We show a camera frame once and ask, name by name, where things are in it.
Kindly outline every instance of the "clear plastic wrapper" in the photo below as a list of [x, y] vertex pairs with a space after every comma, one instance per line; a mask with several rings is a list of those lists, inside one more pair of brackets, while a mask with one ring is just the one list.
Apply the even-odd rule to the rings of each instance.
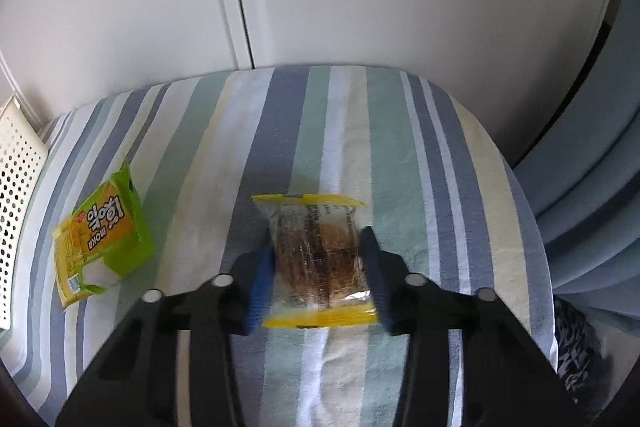
[[254, 196], [269, 219], [276, 262], [264, 326], [308, 328], [376, 322], [358, 256], [360, 201], [336, 194]]

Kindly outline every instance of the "curtain fold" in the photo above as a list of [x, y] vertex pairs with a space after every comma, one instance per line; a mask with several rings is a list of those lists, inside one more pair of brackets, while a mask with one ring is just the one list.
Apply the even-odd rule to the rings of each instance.
[[587, 79], [514, 173], [554, 293], [639, 334], [640, 0], [622, 0]]

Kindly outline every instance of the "barcode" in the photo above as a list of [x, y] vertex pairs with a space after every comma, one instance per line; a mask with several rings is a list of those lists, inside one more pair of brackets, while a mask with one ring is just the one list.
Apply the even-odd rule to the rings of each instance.
[[80, 291], [80, 283], [78, 282], [78, 274], [75, 274], [73, 277], [69, 277], [66, 280], [69, 285], [69, 289], [72, 293], [78, 293]]

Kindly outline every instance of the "packaged pastry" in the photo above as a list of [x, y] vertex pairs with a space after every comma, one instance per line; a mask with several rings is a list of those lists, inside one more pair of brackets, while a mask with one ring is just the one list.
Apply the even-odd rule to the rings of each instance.
[[153, 243], [125, 161], [53, 232], [62, 307], [116, 285], [143, 264]]
[[358, 256], [356, 211], [336, 194], [254, 196], [269, 219], [276, 279], [265, 327], [353, 326], [376, 321]]

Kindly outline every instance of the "silver screw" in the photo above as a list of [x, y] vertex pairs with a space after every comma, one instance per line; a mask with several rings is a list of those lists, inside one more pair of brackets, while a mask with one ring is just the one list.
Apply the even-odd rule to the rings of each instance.
[[231, 286], [233, 281], [234, 281], [234, 278], [231, 277], [228, 273], [221, 273], [213, 277], [213, 280], [211, 282], [213, 286], [217, 286], [219, 288], [225, 288], [227, 286]]
[[491, 288], [480, 288], [476, 292], [476, 295], [479, 299], [486, 302], [493, 302], [496, 298], [496, 294]]
[[427, 277], [421, 273], [410, 273], [404, 278], [404, 282], [409, 286], [424, 286], [427, 284]]
[[146, 293], [142, 296], [142, 300], [148, 302], [149, 304], [153, 302], [158, 302], [162, 298], [162, 292], [160, 290], [147, 290]]

